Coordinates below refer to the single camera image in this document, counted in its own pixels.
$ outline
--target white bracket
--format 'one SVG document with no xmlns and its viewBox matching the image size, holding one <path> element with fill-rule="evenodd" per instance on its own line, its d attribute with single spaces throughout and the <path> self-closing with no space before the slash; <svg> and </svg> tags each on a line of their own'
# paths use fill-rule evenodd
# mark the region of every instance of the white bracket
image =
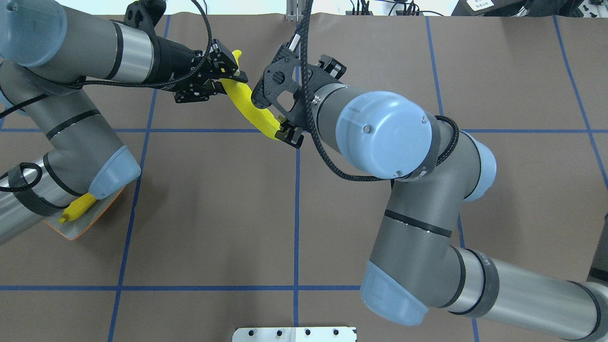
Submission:
<svg viewBox="0 0 608 342">
<path fill-rule="evenodd" d="M 357 328 L 240 328 L 232 335 L 232 342 L 357 342 Z"/>
<path fill-rule="evenodd" d="M 304 18 L 306 0 L 287 0 L 287 21 L 301 21 Z"/>
</svg>

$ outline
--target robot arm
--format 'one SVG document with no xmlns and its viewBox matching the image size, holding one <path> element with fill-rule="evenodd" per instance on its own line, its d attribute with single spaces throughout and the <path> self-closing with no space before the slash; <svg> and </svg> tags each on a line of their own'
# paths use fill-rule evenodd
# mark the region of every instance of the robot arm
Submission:
<svg viewBox="0 0 608 342">
<path fill-rule="evenodd" d="M 177 103 L 226 93 L 221 78 L 247 81 L 218 40 L 193 51 L 157 37 L 165 6 L 136 1 L 118 23 L 53 0 L 0 1 L 0 100 L 10 108 L 44 96 L 23 111 L 54 147 L 0 178 L 0 244 L 87 192 L 103 199 L 139 176 L 139 163 L 81 89 L 107 82 L 86 76 L 171 91 Z"/>
<path fill-rule="evenodd" d="M 295 49 L 288 49 L 293 45 L 292 40 L 280 48 L 280 58 L 266 68 L 252 98 L 258 106 L 275 105 L 285 115 L 276 137 L 299 147 L 302 130 L 317 130 L 362 172 L 394 180 L 361 286 L 370 310 L 413 326 L 422 322 L 428 307 L 439 307 L 566 340 L 606 339 L 608 320 L 602 317 L 608 315 L 608 228 L 583 284 L 450 246 L 463 203 L 481 197 L 494 181 L 492 152 L 398 94 L 341 84 L 331 76 L 336 70 L 344 73 L 345 66 L 327 56 L 317 66 L 308 65 L 315 123 L 310 127 L 302 87 L 276 82 L 283 79 L 278 72 L 292 72 L 285 58 L 298 65 Z M 329 69 L 324 68 L 328 58 L 334 66 Z M 274 96 L 286 90 L 294 93 L 291 111 L 277 105 Z"/>
</svg>

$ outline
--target mounting hole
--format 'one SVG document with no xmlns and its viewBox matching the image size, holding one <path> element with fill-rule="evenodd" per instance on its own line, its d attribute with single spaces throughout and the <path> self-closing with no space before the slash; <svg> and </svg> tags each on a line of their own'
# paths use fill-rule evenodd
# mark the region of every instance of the mounting hole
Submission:
<svg viewBox="0 0 608 342">
<path fill-rule="evenodd" d="M 272 81 L 278 85 L 282 85 L 285 82 L 285 74 L 277 71 L 272 75 Z"/>
</svg>

